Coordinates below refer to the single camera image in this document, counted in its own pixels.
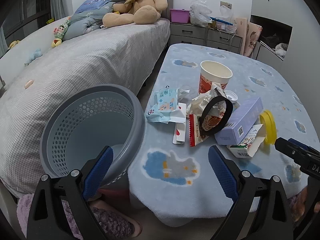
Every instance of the lavender cardboard box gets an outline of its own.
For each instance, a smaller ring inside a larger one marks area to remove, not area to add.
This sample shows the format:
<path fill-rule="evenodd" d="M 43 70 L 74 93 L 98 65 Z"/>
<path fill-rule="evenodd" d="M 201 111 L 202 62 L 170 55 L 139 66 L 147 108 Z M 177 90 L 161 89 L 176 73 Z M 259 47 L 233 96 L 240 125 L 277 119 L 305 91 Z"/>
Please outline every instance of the lavender cardboard box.
<path fill-rule="evenodd" d="M 219 145 L 238 145 L 256 122 L 263 110 L 260 97 L 241 103 L 230 116 L 226 126 L 214 136 Z"/>

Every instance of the teddy bear's arm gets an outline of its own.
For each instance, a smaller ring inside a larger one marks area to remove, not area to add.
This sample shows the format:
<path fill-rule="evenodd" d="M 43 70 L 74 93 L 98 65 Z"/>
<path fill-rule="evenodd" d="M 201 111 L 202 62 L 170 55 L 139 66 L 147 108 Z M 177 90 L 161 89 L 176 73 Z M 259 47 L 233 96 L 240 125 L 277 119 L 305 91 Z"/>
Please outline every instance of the teddy bear's arm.
<path fill-rule="evenodd" d="M 114 12 L 119 12 L 119 13 L 124 13 L 126 6 L 124 3 L 115 3 L 113 4 L 113 11 Z"/>
<path fill-rule="evenodd" d="M 167 0 L 153 0 L 156 4 L 157 11 L 163 11 L 168 7 Z"/>

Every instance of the metal bolt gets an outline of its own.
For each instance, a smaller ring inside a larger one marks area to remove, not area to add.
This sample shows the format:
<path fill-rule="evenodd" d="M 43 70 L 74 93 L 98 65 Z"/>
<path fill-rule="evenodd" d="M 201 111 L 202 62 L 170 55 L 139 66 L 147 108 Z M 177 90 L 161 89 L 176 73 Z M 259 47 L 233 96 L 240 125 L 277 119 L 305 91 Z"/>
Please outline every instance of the metal bolt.
<path fill-rule="evenodd" d="M 47 174 L 44 174 L 41 176 L 41 180 L 42 181 L 46 181 L 48 179 L 48 175 Z"/>
<path fill-rule="evenodd" d="M 279 178 L 278 176 L 273 176 L 272 178 L 273 178 L 273 180 L 274 180 L 275 182 L 279 182 L 279 181 L 280 181 L 280 178 Z"/>
<path fill-rule="evenodd" d="M 78 170 L 73 170 L 73 171 L 71 171 L 71 176 L 72 177 L 76 177 L 76 176 L 78 176 L 79 175 L 79 171 Z"/>
<path fill-rule="evenodd" d="M 242 176 L 248 178 L 248 177 L 250 177 L 250 172 L 249 171 L 242 171 Z"/>

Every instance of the purple fuzzy fabric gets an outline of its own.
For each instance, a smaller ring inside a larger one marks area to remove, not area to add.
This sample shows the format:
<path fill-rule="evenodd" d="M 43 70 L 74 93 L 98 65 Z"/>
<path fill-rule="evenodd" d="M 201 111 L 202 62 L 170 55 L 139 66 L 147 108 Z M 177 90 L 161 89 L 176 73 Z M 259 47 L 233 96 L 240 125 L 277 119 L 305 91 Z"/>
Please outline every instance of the purple fuzzy fabric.
<path fill-rule="evenodd" d="M 17 207 L 18 220 L 25 237 L 27 237 L 27 224 L 32 199 L 33 194 L 24 195 L 22 198 L 19 199 Z M 76 221 L 74 220 L 73 215 L 71 213 L 68 201 L 62 200 L 62 205 L 73 236 L 83 240 L 82 235 L 76 225 Z M 134 226 L 121 216 L 115 214 L 114 212 L 107 211 L 104 209 L 98 209 L 95 207 L 92 207 L 91 210 L 96 220 L 99 222 L 101 228 L 109 238 L 123 239 L 134 233 Z"/>

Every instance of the white plastic lid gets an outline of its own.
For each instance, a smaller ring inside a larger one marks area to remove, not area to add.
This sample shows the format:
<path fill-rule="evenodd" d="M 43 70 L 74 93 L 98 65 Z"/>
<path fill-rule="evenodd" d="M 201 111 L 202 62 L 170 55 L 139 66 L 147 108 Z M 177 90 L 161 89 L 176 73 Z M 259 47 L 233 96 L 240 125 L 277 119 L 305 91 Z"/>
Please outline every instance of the white plastic lid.
<path fill-rule="evenodd" d="M 227 98 L 232 102 L 235 103 L 238 100 L 238 96 L 236 95 L 236 93 L 230 91 L 230 90 L 225 90 L 224 91 Z"/>

